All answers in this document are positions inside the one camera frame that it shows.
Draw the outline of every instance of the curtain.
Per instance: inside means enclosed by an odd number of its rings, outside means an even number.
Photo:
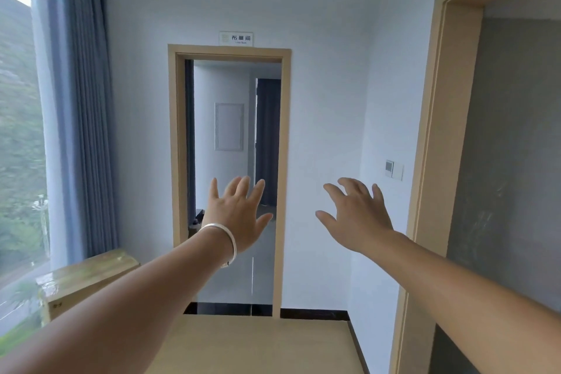
[[[265,179],[264,206],[277,205],[281,81],[257,80],[255,180]]]
[[[193,60],[185,61],[185,110],[187,120],[187,221],[193,224],[196,216],[195,197],[195,77]]]
[[[32,0],[51,266],[118,247],[105,0]]]

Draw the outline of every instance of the bracelet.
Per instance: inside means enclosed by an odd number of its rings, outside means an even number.
[[[236,259],[236,256],[238,254],[238,250],[236,247],[236,240],[234,238],[234,235],[232,234],[232,232],[230,231],[230,229],[228,229],[227,227],[225,227],[224,225],[221,225],[220,223],[209,223],[208,225],[203,226],[200,230],[202,231],[203,229],[205,229],[206,227],[217,227],[218,229],[222,229],[224,232],[226,232],[226,235],[229,236],[230,241],[232,242],[232,247],[234,248],[234,257],[232,257],[232,259],[229,262],[226,262],[225,264],[223,264],[221,267],[225,268],[228,267],[232,264],[232,262]]]

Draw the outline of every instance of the wooden door frame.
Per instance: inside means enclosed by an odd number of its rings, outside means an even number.
[[[185,60],[271,62],[282,65],[280,85],[279,167],[277,227],[273,276],[273,318],[281,315],[284,260],[284,225],[288,168],[288,128],[290,114],[290,49],[168,44],[169,122],[172,155],[173,246],[188,237],[187,225],[187,122],[185,105]]]
[[[435,0],[407,235],[446,256],[485,5]],[[390,374],[426,374],[435,322],[399,291]]]

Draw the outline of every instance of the hillside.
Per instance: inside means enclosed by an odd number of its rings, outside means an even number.
[[[39,194],[46,194],[45,148],[31,9],[0,0],[0,276],[42,250],[31,208]]]

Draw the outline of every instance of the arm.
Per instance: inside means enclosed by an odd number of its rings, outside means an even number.
[[[358,180],[325,187],[337,219],[317,212],[333,238],[362,253],[427,310],[483,374],[558,373],[561,317],[395,232],[380,189]]]
[[[271,214],[255,219],[264,186],[258,182],[246,198],[249,178],[238,177],[219,198],[216,179],[211,184],[204,223],[227,226],[239,252],[255,243],[271,219]],[[224,231],[200,231],[46,325],[1,359],[0,373],[143,373],[173,321],[231,257]]]

